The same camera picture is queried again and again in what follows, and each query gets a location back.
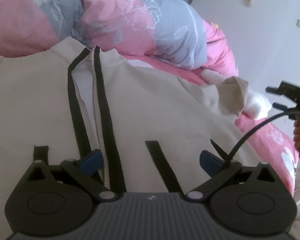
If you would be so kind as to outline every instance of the black cable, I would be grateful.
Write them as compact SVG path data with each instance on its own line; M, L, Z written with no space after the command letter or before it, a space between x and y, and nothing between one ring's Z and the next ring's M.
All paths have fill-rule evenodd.
M258 124L257 126L255 126L254 128L252 128L249 132L247 132L238 142L237 144L232 148L231 152L229 153L227 159L225 160L225 162L223 163L221 170L229 167L231 160L233 159L233 157L235 156L235 154L237 153L237 151L240 149L240 147L242 146L242 144L244 144L246 142L246 140L248 140L250 138L251 135L253 135L256 131L258 131L260 128L264 127L266 124L282 117L285 115L291 115L291 114L300 114L300 111L295 110L294 108L292 109L288 109L287 111L284 111L283 113L279 113L276 114L272 117L270 117L267 120L264 120L262 123Z

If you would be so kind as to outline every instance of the white towel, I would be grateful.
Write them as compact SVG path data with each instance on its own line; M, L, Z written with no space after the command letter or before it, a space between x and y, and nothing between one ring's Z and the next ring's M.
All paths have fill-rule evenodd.
M227 79L227 77L210 69L202 71L201 77L210 85L221 84ZM266 118L271 107L271 103L265 95L255 92L249 87L247 101L243 109L248 117L253 120Z

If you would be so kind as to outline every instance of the ribbed black surface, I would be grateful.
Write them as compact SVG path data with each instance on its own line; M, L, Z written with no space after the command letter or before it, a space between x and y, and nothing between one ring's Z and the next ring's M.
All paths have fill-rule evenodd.
M10 240L35 240L16 234ZM218 225L201 204L189 203L178 193L125 193L113 203L98 206L91 219L50 240L292 240L288 235L252 238Z

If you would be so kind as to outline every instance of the bed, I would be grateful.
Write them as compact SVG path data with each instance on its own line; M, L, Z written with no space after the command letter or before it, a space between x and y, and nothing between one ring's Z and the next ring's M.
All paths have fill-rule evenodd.
M199 86L207 84L204 69L239 75L222 30L182 0L0 0L0 56L42 52L68 36L88 48L117 49L132 62ZM260 122L242 114L235 124L244 134ZM268 124L248 142L293 195L298 163L293 141Z

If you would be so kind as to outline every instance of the black trim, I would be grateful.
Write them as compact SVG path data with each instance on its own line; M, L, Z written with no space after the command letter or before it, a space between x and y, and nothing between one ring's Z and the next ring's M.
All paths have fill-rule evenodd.
M41 160L46 165L49 165L48 151L49 151L48 146L34 146L33 161Z
M146 145L168 191L182 193L178 179L164 156L160 144L157 141L146 141Z
M119 152L114 138L112 119L101 69L99 47L96 47L94 51L94 68L97 77L97 95L102 124L103 141L108 158L110 188L113 192L119 194L122 192L127 192L127 189L124 182Z
M68 68L68 96L69 105L72 116L72 122L74 127L75 137L79 148L80 157L84 157L91 152L90 142L87 135L86 127L82 118L79 102L75 93L74 81L72 78L72 71L75 67L83 61L87 55L90 54L90 50L85 48L78 57L70 64Z

